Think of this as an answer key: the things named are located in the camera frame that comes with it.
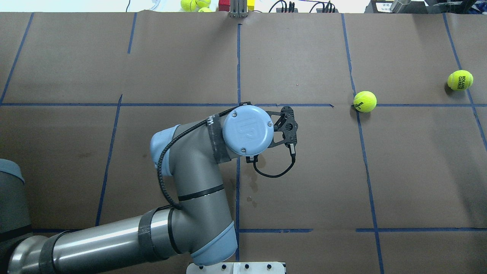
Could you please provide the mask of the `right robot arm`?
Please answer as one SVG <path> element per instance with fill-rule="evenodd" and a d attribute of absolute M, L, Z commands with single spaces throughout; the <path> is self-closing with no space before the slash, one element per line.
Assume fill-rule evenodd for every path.
<path fill-rule="evenodd" d="M 1 107 L 2 274 L 96 274 L 189 253 L 232 257 L 219 165 L 245 155 L 230 130 L 272 119 L 252 105 Z M 12 229 L 7 229 L 7 222 Z"/>

